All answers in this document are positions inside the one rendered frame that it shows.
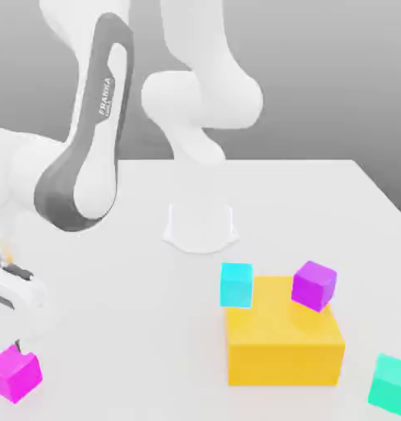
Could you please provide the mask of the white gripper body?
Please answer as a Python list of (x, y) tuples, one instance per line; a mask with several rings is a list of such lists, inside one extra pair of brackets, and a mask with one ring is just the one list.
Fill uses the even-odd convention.
[(0, 273), (0, 303), (16, 312), (26, 333), (48, 329), (48, 290), (35, 275)]

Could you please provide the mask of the small magenta cube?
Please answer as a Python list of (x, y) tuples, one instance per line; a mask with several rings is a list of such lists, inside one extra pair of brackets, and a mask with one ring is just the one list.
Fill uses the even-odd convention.
[(0, 353), (0, 396), (16, 404), (43, 380), (35, 354), (23, 354), (16, 345)]

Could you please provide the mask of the small cyan cube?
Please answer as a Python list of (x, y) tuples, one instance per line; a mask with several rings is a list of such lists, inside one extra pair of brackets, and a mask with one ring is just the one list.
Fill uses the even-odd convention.
[(223, 262), (220, 274), (220, 306), (251, 308), (253, 295), (253, 265)]

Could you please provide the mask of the small purple cube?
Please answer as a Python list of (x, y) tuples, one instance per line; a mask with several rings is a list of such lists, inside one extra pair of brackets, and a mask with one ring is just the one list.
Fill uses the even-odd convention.
[(321, 312), (334, 295), (337, 272), (307, 261), (293, 277), (292, 301)]

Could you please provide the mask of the small mint green cube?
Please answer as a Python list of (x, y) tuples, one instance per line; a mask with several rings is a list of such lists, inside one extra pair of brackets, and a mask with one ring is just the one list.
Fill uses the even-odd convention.
[(367, 401), (401, 416), (401, 359), (378, 355)]

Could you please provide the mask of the large yellow box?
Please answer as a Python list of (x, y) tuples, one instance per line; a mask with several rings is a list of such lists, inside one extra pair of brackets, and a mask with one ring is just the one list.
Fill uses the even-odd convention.
[(345, 341), (330, 305), (291, 300), (291, 276), (257, 276), (250, 308), (225, 309), (228, 384), (334, 386)]

